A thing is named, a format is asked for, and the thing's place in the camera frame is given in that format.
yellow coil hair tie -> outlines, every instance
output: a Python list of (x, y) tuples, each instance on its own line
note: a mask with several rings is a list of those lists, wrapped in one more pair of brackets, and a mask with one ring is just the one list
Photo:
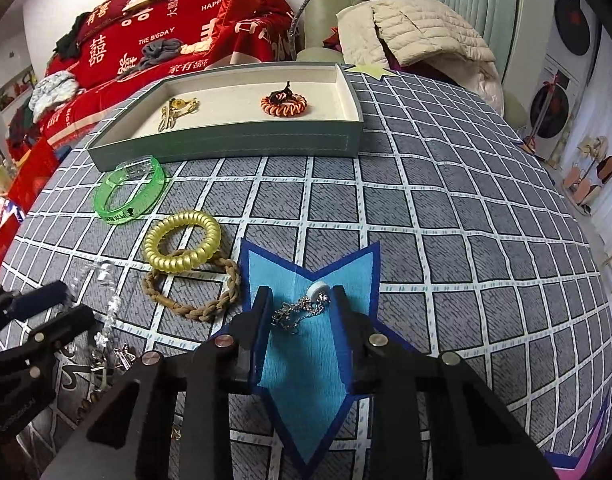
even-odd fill
[[(180, 256), (167, 256), (159, 252), (161, 240), (173, 229), (186, 225), (198, 225), (205, 236), (194, 251), (185, 251)], [(167, 216), (155, 225), (144, 239), (144, 257), (153, 269), (174, 274), (191, 270), (211, 259), (221, 243), (221, 228), (217, 221), (203, 211), (182, 211)]]

yellow paper star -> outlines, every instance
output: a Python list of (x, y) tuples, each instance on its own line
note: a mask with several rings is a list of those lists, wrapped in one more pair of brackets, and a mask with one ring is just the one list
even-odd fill
[(358, 72), (361, 74), (366, 74), (376, 79), (377, 81), (381, 81), (381, 79), (385, 75), (397, 75), (394, 72), (391, 72), (390, 70), (387, 70), (386, 68), (377, 65), (357, 65), (353, 66), (352, 68), (347, 68), (346, 72)]

gray blanket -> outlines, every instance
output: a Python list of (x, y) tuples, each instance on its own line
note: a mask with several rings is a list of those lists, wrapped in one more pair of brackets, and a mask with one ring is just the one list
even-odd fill
[(132, 68), (129, 68), (125, 72), (121, 73), (117, 79), (123, 79), (132, 73), (140, 72), (150, 68), (151, 66), (158, 65), (169, 59), (174, 59), (179, 56), (182, 49), (182, 42), (179, 40), (155, 40), (148, 43), (144, 48), (141, 49), (141, 53), (144, 57)]

silver chain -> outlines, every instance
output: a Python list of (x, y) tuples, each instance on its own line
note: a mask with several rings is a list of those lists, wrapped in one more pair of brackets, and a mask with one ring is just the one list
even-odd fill
[(273, 312), (271, 324), (286, 330), (290, 334), (299, 333), (299, 324), (309, 317), (324, 313), (330, 299), (328, 294), (320, 292), (317, 301), (311, 301), (308, 296), (302, 296), (296, 303), (283, 302), (281, 308)]

gray checkered tablecloth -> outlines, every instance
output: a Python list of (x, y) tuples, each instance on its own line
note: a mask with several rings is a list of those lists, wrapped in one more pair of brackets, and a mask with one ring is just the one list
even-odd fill
[[(140, 246), (166, 215), (205, 210), (222, 225), (223, 252), (232, 258), (247, 238), (308, 269), (379, 241), (380, 319), (422, 352), (457, 349), (535, 443), (579, 454), (606, 395), (612, 412), (612, 321), (588, 244), (563, 198), (534, 158), (512, 145), (510, 127), (475, 95), (409, 75), (350, 79), (365, 120), (358, 158), (166, 164), (169, 180), (159, 204), (122, 226), (93, 212), (102, 175), (85, 150), (90, 134), (41, 193), (0, 281), (6, 289), (29, 290), (58, 279), (68, 283), (93, 260), (112, 261), (123, 304), (115, 341), (138, 352), (175, 354), (195, 348), (224, 320), (189, 322), (144, 296), (139, 282), (148, 266)], [(122, 186), (119, 199), (140, 184)], [(200, 238), (187, 228), (168, 248)], [(190, 278), (168, 277), (164, 292), (199, 304), (215, 298), (224, 283), (225, 275), (204, 266)], [(86, 286), (81, 300), (103, 320), (107, 291)], [(19, 344), (44, 318), (12, 323), (0, 333), (0, 350)], [(57, 400), (22, 435), (39, 470), (73, 431), (76, 407), (89, 392), (86, 375), (74, 390), (62, 387), (68, 382), (62, 367), (82, 360), (60, 356)], [(182, 406), (180, 396), (179, 415)], [(363, 477), (369, 413), (368, 399), (353, 406), (314, 478)], [(295, 478), (258, 399), (231, 396), (231, 439), (235, 478)], [(171, 478), (178, 453), (173, 443)]]

